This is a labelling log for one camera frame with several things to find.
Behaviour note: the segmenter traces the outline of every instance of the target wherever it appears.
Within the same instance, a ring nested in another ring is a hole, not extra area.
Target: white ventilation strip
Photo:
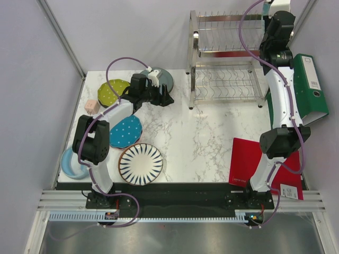
[[[118,222],[128,222],[132,218],[120,218]],[[49,221],[74,221],[74,222],[114,222],[105,219],[105,212],[50,212]],[[218,222],[218,223],[246,223],[245,213],[235,213],[235,217],[210,217],[210,218],[137,218],[137,222]]]

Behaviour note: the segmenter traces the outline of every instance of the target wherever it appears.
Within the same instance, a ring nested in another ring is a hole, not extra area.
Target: wire shelf
[[[196,101],[257,101],[263,95],[252,64],[198,65]]]
[[[199,50],[201,52],[244,51],[239,39],[238,28],[242,13],[197,16]],[[256,12],[246,16],[242,35],[250,50],[258,50],[262,41],[261,15]]]

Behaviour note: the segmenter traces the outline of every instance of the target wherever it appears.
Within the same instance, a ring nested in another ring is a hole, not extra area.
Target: green binder
[[[326,115],[328,108],[325,95],[320,87],[313,57],[297,54],[294,57],[294,87],[299,115],[304,126],[313,123]],[[273,105],[271,94],[267,95],[271,128],[273,126]]]

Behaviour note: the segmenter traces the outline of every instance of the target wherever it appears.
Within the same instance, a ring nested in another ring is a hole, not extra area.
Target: metal dish rack
[[[263,93],[251,61],[235,61],[248,57],[242,47],[238,28],[242,14],[196,15],[190,13],[189,45],[186,73],[191,74],[189,108],[201,101],[260,101]],[[243,23],[243,38],[248,48],[259,55],[262,41],[261,14],[249,14]],[[205,61],[197,58],[232,58],[232,62]]]

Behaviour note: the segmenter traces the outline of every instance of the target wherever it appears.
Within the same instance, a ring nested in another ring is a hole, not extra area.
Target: white wall
[[[81,79],[35,0],[0,9],[0,253],[23,253]]]
[[[118,57],[167,69],[186,65],[190,10],[245,11],[254,0],[48,0],[82,67],[106,70]],[[307,0],[292,0],[299,16]],[[115,69],[139,69],[131,61]]]
[[[325,93],[329,116],[311,126],[306,142],[305,174],[321,191],[331,223],[339,239],[339,1],[318,1],[292,45],[293,53],[313,55]]]

